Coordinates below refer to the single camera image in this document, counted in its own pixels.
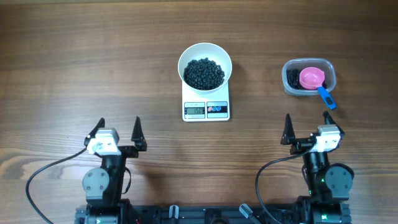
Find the blue handle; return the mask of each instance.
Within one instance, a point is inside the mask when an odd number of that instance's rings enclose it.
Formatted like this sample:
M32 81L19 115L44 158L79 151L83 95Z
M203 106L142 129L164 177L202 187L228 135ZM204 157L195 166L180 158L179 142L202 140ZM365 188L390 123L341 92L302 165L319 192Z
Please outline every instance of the blue handle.
M331 109L334 110L337 108L335 101L331 97L331 95L325 90L324 87L318 87L318 92L319 95L321 95L323 101L326 103L326 105Z

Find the pink measuring cup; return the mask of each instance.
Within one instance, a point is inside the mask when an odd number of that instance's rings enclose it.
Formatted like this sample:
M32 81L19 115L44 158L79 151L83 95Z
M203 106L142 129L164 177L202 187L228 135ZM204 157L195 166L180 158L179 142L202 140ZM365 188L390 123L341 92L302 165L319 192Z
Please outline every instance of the pink measuring cup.
M319 68L308 67L300 72L300 84L308 90L318 89L319 95L322 97L326 105L331 109L336 109L336 103L331 95L322 86L325 80L325 73Z

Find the kitchen scale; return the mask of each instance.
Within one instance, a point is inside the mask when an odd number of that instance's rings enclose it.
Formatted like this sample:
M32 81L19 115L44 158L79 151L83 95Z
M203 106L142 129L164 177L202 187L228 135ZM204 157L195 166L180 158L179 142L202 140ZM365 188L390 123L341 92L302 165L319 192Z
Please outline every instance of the kitchen scale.
M187 122L229 120L228 82L207 95L199 95L182 83L182 119Z
M197 90L184 81L183 73L188 63L202 58L216 62L224 71L224 82L213 90ZM231 72L231 58L220 46L199 43L185 50L178 61L178 73L182 80L182 119L186 122L229 120L228 80Z

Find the digital display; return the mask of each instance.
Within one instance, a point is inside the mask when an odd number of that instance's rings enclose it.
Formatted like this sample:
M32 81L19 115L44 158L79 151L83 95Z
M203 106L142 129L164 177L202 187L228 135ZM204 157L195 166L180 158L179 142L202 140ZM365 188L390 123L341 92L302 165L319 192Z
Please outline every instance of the digital display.
M205 114L205 108L187 108L187 114Z

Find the wood grain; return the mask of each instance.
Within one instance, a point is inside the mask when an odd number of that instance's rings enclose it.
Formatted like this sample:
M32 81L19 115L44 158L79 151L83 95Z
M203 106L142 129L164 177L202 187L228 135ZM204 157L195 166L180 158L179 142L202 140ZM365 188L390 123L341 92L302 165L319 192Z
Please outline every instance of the wood grain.
M330 60L338 83L333 118L346 131L330 155L356 172L353 223L398 223L398 15L396 1L187 1L0 7L0 223L43 223L26 180L78 152L100 117L129 143L140 116L149 148L129 160L134 205L258 204L257 170L289 155L286 113L297 135L323 122L321 98L283 90L292 58ZM232 118L181 119L180 54L212 42L233 61ZM100 160L84 153L46 170L32 197L55 223L85 204L81 179ZM263 173L266 202L306 195L302 160Z

